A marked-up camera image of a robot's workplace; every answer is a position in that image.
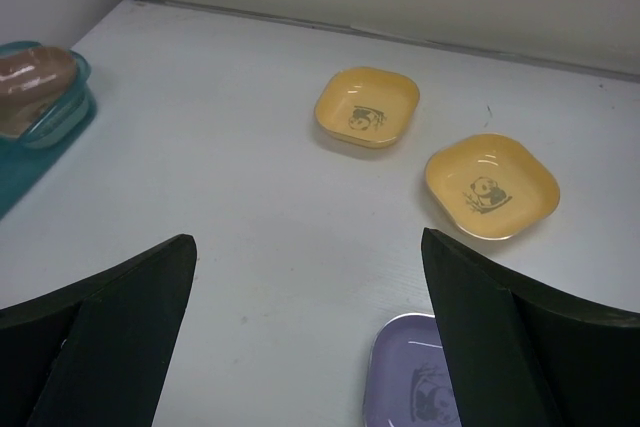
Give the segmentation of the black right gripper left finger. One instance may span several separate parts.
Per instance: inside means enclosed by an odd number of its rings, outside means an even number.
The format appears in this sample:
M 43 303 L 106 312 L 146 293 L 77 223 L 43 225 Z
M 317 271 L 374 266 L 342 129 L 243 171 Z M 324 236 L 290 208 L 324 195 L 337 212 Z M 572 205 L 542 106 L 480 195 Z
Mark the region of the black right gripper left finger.
M 196 261 L 181 234 L 2 309 L 2 425 L 152 425 Z

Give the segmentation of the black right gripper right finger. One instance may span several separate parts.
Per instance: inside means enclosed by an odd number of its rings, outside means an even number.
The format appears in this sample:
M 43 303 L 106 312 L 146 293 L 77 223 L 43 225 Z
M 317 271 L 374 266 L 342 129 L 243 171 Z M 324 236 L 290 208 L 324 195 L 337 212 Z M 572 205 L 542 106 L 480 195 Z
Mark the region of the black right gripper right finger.
M 463 425 L 638 425 L 638 313 L 548 286 L 439 230 L 424 230 L 421 252 Z

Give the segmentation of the purple plate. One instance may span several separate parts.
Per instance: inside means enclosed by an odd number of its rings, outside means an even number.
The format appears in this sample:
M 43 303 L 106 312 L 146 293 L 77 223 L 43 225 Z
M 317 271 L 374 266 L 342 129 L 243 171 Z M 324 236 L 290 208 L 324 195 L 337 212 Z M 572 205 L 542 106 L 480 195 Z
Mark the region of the purple plate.
M 376 335 L 364 388 L 363 424 L 461 424 L 434 315 L 399 315 Z

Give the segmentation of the yellow plate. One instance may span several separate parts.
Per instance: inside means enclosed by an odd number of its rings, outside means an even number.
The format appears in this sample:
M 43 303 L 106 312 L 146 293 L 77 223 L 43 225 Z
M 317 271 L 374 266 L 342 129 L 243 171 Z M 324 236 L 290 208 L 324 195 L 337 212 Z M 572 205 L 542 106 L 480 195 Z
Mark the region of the yellow plate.
M 420 100 L 409 77 L 372 67 L 335 74 L 318 98 L 314 116 L 331 137 L 382 149 L 400 140 Z
M 494 133 L 436 152 L 425 166 L 425 183 L 460 231 L 488 241 L 514 237 L 560 202 L 551 172 L 523 144 Z

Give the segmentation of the brown plate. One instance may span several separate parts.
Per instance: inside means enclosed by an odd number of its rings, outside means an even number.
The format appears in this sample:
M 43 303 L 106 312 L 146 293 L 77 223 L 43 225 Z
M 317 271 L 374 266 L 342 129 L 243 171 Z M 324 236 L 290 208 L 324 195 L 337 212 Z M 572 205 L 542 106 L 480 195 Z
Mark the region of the brown plate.
M 1 58 L 1 136 L 15 139 L 74 82 L 77 63 L 58 47 L 36 46 Z

